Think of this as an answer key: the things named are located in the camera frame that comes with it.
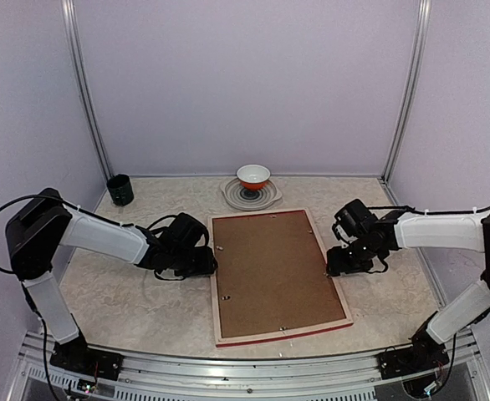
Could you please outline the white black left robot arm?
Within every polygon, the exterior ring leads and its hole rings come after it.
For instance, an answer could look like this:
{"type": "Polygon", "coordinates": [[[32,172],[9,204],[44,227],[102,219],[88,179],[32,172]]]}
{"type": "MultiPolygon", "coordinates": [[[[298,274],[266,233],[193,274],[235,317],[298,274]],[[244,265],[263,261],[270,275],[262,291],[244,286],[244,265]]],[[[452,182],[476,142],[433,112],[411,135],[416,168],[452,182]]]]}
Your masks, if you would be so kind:
{"type": "Polygon", "coordinates": [[[11,271],[53,337],[55,352],[79,372],[94,364],[94,352],[53,273],[60,249],[99,254],[151,271],[161,281],[208,277],[217,270],[207,227],[185,212],[170,214],[168,225],[121,223],[67,202],[54,188],[11,203],[22,204],[5,226],[11,271]]]}

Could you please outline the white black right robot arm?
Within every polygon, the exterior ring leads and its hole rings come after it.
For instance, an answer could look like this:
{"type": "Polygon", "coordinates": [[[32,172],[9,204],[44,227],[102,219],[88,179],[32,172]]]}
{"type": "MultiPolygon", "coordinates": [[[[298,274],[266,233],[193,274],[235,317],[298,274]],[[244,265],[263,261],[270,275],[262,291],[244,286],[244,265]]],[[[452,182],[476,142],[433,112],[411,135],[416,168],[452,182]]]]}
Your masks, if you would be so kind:
{"type": "Polygon", "coordinates": [[[473,282],[443,309],[431,315],[411,337],[405,362],[421,371],[443,353],[445,344],[467,326],[490,313],[490,206],[468,211],[419,211],[410,206],[376,206],[355,199],[334,216],[332,231],[338,246],[327,252],[326,272],[331,277],[375,274],[378,261],[387,272],[387,257],[394,251],[424,249],[443,254],[446,261],[465,267],[473,254],[473,282]]]}

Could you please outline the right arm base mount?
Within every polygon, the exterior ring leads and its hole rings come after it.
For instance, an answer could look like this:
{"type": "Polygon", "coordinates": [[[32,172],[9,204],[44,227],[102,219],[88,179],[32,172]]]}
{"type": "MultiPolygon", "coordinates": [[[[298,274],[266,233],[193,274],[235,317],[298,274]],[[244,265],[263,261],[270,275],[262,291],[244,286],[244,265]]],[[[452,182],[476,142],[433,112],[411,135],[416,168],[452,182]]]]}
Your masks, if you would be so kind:
{"type": "Polygon", "coordinates": [[[400,349],[387,348],[376,355],[376,360],[383,380],[425,372],[450,363],[448,353],[443,346],[430,352],[415,346],[400,349]]]}

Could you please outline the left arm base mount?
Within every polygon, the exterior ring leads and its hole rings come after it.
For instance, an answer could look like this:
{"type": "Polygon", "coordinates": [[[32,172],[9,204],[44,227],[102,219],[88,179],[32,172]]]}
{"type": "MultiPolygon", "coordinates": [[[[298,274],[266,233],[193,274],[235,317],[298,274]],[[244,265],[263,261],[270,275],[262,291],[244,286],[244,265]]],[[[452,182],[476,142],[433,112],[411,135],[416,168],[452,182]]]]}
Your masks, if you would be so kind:
{"type": "Polygon", "coordinates": [[[54,345],[50,364],[57,368],[96,379],[117,381],[124,356],[87,345],[65,343],[54,345]]]}

